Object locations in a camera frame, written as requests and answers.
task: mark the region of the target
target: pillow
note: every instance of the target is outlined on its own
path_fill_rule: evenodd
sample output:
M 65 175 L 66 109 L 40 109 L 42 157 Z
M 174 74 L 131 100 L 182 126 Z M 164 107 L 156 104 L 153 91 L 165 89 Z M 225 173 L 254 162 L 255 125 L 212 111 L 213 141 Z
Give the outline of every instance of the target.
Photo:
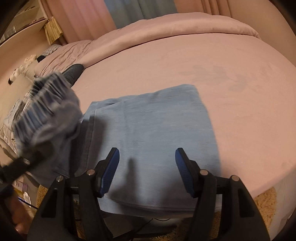
M 15 141 L 15 134 L 12 130 L 10 130 L 6 125 L 2 125 L 0 129 L 0 138 L 9 146 L 15 154 L 17 154 L 17 146 Z
M 36 65 L 35 74 L 42 77 L 53 71 L 64 72 L 88 51 L 91 42 L 91 40 L 82 40 L 58 48 Z
M 32 83 L 34 82 L 35 79 L 35 72 L 34 69 L 36 67 L 36 65 L 38 64 L 38 61 L 35 60 L 34 62 L 32 62 L 27 68 L 25 68 L 25 70 L 23 71 L 23 75 L 25 77 L 27 77 Z
M 9 154 L 12 156 L 17 155 L 17 146 L 15 142 L 15 134 L 12 129 L 12 122 L 17 120 L 26 110 L 30 103 L 30 95 L 29 91 L 24 96 L 23 100 L 17 100 L 14 104 L 13 108 L 10 110 L 9 114 L 3 121 L 3 125 L 0 128 L 0 139 L 2 139 L 2 143 L 4 142 L 9 148 L 5 148 Z
M 9 152 L 13 157 L 16 157 L 16 154 L 13 150 L 12 143 L 12 134 L 6 130 L 4 125 L 4 119 L 9 114 L 11 108 L 15 105 L 18 99 L 23 99 L 27 92 L 31 89 L 32 83 L 28 80 L 23 74 L 17 76 L 15 81 L 11 86 L 7 87 L 6 91 L 0 95 L 0 130 L 2 134 L 5 134 L 4 139 L 0 137 L 0 146 Z
M 54 51 L 56 51 L 61 45 L 59 44 L 53 44 L 49 46 L 38 58 L 37 62 L 39 63 L 41 60 L 45 59 L 46 56 L 52 54 Z
M 13 120 L 17 119 L 17 117 L 19 116 L 23 108 L 24 108 L 24 102 L 18 99 L 15 105 L 12 107 L 12 109 L 8 113 L 8 115 L 3 120 L 4 125 L 6 125 L 6 127 L 9 130 L 12 130 L 12 122 Z
M 6 91 L 0 95 L 0 127 L 3 125 L 3 120 L 6 118 L 16 101 L 18 99 L 23 99 L 31 86 L 31 81 L 29 81 L 23 74 L 20 74 L 12 85 L 7 87 Z

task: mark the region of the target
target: light blue cloth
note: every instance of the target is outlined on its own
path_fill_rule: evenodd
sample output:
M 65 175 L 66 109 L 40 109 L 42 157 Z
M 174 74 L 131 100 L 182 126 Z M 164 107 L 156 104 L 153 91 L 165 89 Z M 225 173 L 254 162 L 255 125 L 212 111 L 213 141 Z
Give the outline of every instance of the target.
M 212 125 L 193 85 L 93 102 L 76 141 L 76 175 L 94 168 L 112 147 L 119 149 L 110 190 L 99 199 L 101 209 L 110 213 L 191 216 L 196 199 L 186 193 L 175 163 L 179 147 L 200 168 L 220 174 Z

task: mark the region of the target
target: pink duvet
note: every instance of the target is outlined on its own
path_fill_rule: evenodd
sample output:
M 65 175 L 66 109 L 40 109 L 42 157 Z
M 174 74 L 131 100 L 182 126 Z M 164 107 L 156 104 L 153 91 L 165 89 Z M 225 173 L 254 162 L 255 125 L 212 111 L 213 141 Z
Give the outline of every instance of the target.
M 71 46 L 35 71 L 83 64 L 73 86 L 83 112 L 92 101 L 193 84 L 211 119 L 223 176 L 240 176 L 256 196 L 295 168 L 296 68 L 248 25 L 173 14 Z M 71 48 L 77 56 L 67 58 Z

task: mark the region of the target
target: carpet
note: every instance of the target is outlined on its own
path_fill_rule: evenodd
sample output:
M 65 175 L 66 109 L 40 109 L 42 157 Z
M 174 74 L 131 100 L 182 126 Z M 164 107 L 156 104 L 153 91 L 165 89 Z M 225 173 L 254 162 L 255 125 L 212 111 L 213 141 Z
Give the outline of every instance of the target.
M 39 186 L 38 193 L 37 193 L 37 207 L 40 206 L 45 194 L 47 193 L 47 188 L 43 186 Z M 276 190 L 274 187 L 270 188 L 266 192 L 260 194 L 255 199 L 255 204 L 257 205 L 260 214 L 262 215 L 262 218 L 265 222 L 266 227 L 269 229 L 272 219 L 274 217 L 274 214 L 276 212 Z M 215 217 L 213 220 L 213 226 L 210 238 L 213 239 L 217 237 L 218 231 L 219 231 L 219 225 L 220 225 L 220 218 L 221 218 L 221 212 L 216 212 Z M 173 232 L 170 234 L 167 234 L 165 236 L 155 237 L 151 238 L 151 241 L 183 241 L 184 237 L 186 235 L 186 232 L 188 230 L 188 227 L 190 225 L 191 218 L 184 219 L 177 228 L 174 229 Z M 81 238 L 84 238 L 83 231 L 80 228 L 81 224 L 77 224 L 77 231 L 78 235 Z

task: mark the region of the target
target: stuffed animal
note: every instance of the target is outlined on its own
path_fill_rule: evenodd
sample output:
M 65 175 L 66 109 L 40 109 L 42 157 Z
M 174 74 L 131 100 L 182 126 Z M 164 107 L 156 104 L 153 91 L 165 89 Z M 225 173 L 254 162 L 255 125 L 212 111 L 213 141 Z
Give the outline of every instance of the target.
M 11 85 L 15 81 L 16 77 L 19 76 L 20 73 L 24 72 L 24 70 L 28 68 L 29 65 L 33 63 L 36 59 L 37 59 L 36 54 L 32 54 L 30 57 L 25 58 L 24 63 L 20 65 L 17 69 L 15 69 L 10 75 L 8 84 Z

